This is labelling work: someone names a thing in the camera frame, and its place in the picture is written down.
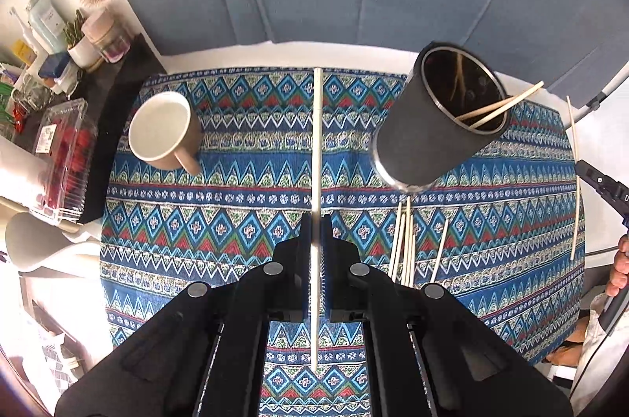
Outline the person's right hand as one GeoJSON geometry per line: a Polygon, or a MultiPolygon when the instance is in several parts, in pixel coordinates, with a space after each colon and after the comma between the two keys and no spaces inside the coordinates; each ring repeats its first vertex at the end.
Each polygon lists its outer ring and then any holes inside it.
{"type": "Polygon", "coordinates": [[[629,240],[624,235],[618,240],[617,251],[614,256],[613,266],[610,271],[609,281],[605,286],[605,294],[615,298],[628,284],[629,274],[629,240]]]}

